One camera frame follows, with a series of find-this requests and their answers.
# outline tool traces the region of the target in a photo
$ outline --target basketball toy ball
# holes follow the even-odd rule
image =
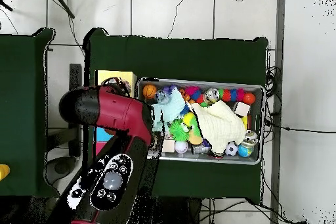
[[[158,90],[156,89],[156,87],[152,84],[148,84],[144,86],[144,89],[142,90],[142,94],[144,95],[144,97],[146,99],[152,99],[155,96],[155,93]]]

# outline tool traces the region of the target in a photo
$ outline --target circular button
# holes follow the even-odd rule
[[[110,165],[110,169],[112,169],[112,170],[116,170],[117,168],[118,168],[118,165],[116,163],[112,163]]]
[[[99,198],[103,198],[103,197],[105,196],[105,194],[106,194],[106,192],[105,192],[104,189],[100,189],[100,190],[98,190],[98,192],[97,192],[97,196],[98,196]]]
[[[117,190],[123,183],[122,176],[117,172],[108,172],[104,177],[104,187],[109,190]]]
[[[125,159],[124,159],[124,158],[119,158],[118,162],[119,162],[120,164],[124,164],[124,163],[125,163]]]
[[[83,191],[81,189],[76,189],[72,192],[71,196],[74,198],[79,198],[83,194]]]
[[[117,196],[116,196],[114,193],[109,192],[106,198],[107,198],[109,201],[113,202],[113,201],[117,198]]]
[[[120,171],[122,174],[125,174],[125,173],[127,172],[127,169],[126,169],[125,166],[120,166],[119,171]]]

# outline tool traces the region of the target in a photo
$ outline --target blue ball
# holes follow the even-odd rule
[[[238,154],[242,156],[243,158],[246,158],[249,156],[249,149],[245,148],[244,146],[239,145],[238,146]]]
[[[198,90],[193,95],[190,95],[190,98],[194,101],[197,101],[197,99],[200,97],[200,95],[201,95],[201,91]]]
[[[230,90],[231,101],[237,101],[237,89]]]

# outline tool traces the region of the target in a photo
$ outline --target blue block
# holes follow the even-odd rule
[[[108,134],[103,128],[98,127],[96,132],[96,141],[97,142],[107,142],[109,141],[113,135]]]

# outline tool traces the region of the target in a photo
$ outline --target green table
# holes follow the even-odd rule
[[[47,142],[45,50],[54,30],[32,36],[0,35],[0,164],[10,173],[0,195],[56,196],[43,178]]]
[[[132,71],[138,78],[265,86],[268,41],[264,37],[253,41],[157,39],[107,36],[97,28],[87,34],[85,44],[91,85],[95,70],[121,70]],[[89,140],[93,140],[92,130]],[[261,163],[245,166],[160,160],[153,195],[250,198],[259,204],[260,187]]]

